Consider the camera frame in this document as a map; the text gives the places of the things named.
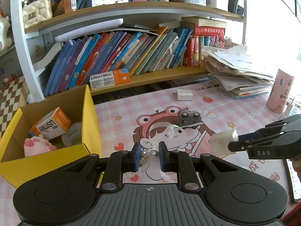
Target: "orange and white box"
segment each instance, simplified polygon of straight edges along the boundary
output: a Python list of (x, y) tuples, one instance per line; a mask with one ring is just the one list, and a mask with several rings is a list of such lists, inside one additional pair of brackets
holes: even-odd
[(35, 123), (30, 130), (30, 134), (35, 136), (43, 134), (47, 140), (51, 140), (64, 134), (70, 125), (71, 121), (58, 107), (44, 116), (38, 123)]
[(92, 90), (129, 82), (130, 75), (127, 69), (118, 69), (90, 76), (90, 85)]

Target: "toy car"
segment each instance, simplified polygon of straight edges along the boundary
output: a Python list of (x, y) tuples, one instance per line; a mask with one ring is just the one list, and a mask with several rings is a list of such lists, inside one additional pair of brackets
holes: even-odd
[(188, 108), (181, 110), (178, 114), (178, 125), (179, 127), (183, 127), (183, 129), (186, 128), (184, 126), (190, 126), (196, 123), (201, 123), (201, 121), (201, 114), (197, 111), (189, 111)]

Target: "crosshair logo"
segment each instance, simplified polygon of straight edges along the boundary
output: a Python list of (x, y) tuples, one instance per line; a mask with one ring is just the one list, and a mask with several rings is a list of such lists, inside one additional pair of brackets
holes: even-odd
[(146, 188), (148, 191), (153, 191), (155, 188), (154, 187), (147, 187)]

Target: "pink plush toy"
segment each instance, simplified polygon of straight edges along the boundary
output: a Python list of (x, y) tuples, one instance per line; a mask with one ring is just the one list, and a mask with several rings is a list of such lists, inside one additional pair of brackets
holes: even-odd
[(44, 139), (43, 134), (39, 137), (32, 137), (31, 139), (25, 139), (24, 142), (24, 154), (25, 157), (46, 153), (49, 151), (57, 150), (57, 147), (49, 143)]

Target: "desk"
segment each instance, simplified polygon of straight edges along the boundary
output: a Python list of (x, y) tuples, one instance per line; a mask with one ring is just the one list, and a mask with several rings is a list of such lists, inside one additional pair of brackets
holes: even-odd
[[(158, 122), (176, 124), (177, 112), (185, 107), (200, 112), (204, 125), (201, 125), (200, 129), (186, 129), (186, 135), (181, 135), (183, 133), (178, 133), (177, 137), (174, 135), (172, 142), (168, 142), (168, 147), (186, 151), (191, 156), (199, 156), (201, 153), (213, 154), (208, 139), (214, 132), (236, 128), (239, 135), (250, 133), (279, 118), (278, 114), (271, 112), (265, 105), (268, 94), (233, 100), (219, 88), (198, 90), (200, 87), (201, 84), (180, 87), (192, 90), (193, 101), (177, 101), (173, 94), (176, 89), (166, 89), (95, 105), (103, 156), (107, 157), (117, 150), (131, 150), (134, 140), (148, 147), (147, 129), (150, 125)], [(158, 127), (155, 131), (161, 133), (164, 129)], [(150, 137), (155, 136), (156, 132), (151, 133)], [(287, 192), (289, 191), (281, 160), (249, 160), (246, 152), (238, 152), (224, 159), (276, 180)], [(124, 174), (124, 182), (167, 181), (162, 179), (156, 167), (151, 167), (147, 173)], [(15, 226), (19, 222), (12, 205), (14, 190), (0, 178), (0, 225)]]

